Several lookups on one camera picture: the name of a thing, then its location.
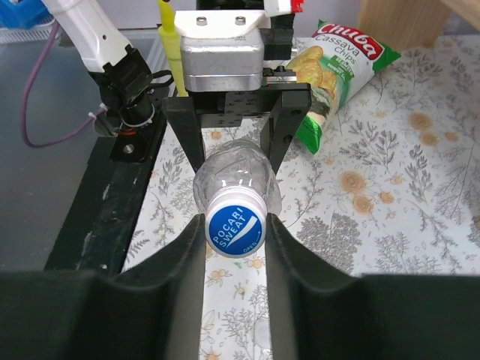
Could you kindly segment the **clear plastic bottle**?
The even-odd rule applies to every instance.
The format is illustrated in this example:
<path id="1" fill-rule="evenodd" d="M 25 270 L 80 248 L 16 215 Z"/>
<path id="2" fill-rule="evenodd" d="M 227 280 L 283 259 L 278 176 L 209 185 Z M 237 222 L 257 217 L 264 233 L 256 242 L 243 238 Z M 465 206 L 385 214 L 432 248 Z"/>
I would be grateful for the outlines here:
<path id="1" fill-rule="evenodd" d="M 282 210 L 281 191 L 269 159 L 255 143 L 237 139 L 220 145 L 198 169 L 193 196 L 209 222 L 227 206 L 251 203 L 264 218 Z"/>

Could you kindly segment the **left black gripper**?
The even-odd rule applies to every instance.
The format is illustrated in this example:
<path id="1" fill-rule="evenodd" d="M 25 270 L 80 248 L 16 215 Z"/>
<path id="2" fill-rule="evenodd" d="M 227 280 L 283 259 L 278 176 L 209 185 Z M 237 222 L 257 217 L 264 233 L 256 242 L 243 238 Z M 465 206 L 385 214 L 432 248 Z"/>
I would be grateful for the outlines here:
<path id="1" fill-rule="evenodd" d="M 202 128 L 236 127 L 244 117 L 269 114 L 261 134 L 261 149 L 278 172 L 284 156 L 311 107 L 311 86 L 278 63 L 290 59 L 293 20 L 301 1 L 198 1 L 196 9 L 261 10 L 266 21 L 259 26 L 264 43 L 262 85 L 255 91 L 190 92 L 167 97 L 162 110 L 193 171 L 206 159 Z"/>

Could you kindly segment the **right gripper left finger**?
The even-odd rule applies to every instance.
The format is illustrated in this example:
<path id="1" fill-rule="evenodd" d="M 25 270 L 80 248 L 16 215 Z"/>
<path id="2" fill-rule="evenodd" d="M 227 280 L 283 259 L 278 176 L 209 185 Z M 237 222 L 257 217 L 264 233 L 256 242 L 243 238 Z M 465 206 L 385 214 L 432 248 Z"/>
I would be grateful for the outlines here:
<path id="1" fill-rule="evenodd" d="M 3 359 L 197 359 L 205 218 L 139 265 L 1 274 Z"/>

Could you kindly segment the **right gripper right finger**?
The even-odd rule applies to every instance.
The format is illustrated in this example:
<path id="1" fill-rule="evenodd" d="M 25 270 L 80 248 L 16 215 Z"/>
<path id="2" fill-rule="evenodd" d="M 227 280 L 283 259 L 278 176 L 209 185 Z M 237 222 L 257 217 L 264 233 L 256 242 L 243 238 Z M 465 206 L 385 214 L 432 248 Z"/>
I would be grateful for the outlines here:
<path id="1" fill-rule="evenodd" d="M 352 277 L 296 241 L 273 214 L 265 259 L 275 359 L 477 359 L 479 278 Z"/>

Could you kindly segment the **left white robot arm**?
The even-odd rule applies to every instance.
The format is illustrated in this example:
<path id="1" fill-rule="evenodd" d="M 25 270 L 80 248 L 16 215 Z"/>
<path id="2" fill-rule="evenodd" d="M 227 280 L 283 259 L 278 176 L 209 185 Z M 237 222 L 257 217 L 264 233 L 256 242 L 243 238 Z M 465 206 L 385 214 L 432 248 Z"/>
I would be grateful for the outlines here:
<path id="1" fill-rule="evenodd" d="M 268 68 L 287 60 L 293 47 L 294 1 L 198 1 L 174 13 L 180 37 L 186 97 L 154 97 L 153 75 L 140 52 L 96 1 L 47 1 L 46 8 L 79 52 L 100 96 L 132 135 L 121 135 L 114 161 L 140 162 L 155 141 L 156 122 L 170 124 L 190 165 L 206 154 L 204 128 L 235 127 L 250 116 L 268 116 L 261 148 L 278 169 L 307 115 L 311 87 L 291 70 Z"/>

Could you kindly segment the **blue bottle cap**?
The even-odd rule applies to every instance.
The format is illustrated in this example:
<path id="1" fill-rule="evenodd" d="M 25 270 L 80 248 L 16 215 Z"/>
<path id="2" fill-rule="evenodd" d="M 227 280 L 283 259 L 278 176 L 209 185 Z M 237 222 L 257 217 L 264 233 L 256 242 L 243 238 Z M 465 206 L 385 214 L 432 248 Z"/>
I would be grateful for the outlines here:
<path id="1" fill-rule="evenodd" d="M 253 189 L 221 188 L 205 213 L 205 237 L 214 251 L 229 258 L 247 257 L 266 238 L 267 207 Z"/>

